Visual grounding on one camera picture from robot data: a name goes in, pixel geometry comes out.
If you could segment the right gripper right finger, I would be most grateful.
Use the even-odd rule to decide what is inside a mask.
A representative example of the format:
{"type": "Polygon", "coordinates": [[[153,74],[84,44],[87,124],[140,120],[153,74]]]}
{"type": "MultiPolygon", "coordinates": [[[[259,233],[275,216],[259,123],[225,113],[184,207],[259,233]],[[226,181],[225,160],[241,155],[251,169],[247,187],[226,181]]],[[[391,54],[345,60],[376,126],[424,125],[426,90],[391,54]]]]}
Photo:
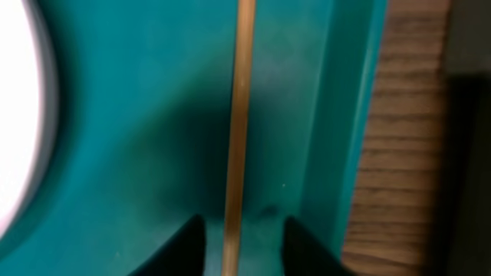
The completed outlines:
{"type": "Polygon", "coordinates": [[[284,276],[355,276],[292,216],[284,223],[282,267],[284,276]]]}

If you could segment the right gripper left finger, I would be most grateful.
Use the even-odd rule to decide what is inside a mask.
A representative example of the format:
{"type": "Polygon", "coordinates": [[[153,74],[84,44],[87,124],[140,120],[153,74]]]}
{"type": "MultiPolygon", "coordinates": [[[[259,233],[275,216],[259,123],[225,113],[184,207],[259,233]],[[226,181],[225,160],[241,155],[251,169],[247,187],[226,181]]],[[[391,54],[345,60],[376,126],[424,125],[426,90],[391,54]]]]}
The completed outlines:
{"type": "Polygon", "coordinates": [[[202,276],[206,259],[206,223],[191,217],[130,276],[202,276]]]}

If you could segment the large white plate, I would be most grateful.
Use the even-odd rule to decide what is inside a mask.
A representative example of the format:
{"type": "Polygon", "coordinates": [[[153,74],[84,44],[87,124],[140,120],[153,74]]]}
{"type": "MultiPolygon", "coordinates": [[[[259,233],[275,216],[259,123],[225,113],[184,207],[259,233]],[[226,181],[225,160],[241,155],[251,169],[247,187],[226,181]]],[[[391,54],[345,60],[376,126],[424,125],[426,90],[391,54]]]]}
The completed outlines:
{"type": "Polygon", "coordinates": [[[58,70],[38,3],[1,0],[1,234],[43,180],[58,128],[58,70]]]}

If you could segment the wooden chopstick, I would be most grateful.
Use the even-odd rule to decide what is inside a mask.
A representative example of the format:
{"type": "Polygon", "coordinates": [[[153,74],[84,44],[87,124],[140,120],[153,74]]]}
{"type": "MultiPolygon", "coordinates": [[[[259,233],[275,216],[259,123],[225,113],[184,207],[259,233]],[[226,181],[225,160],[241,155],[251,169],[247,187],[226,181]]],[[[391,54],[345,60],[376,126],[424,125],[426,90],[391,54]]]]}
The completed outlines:
{"type": "Polygon", "coordinates": [[[242,221],[256,0],[239,0],[229,128],[222,276],[236,276],[242,221]]]}

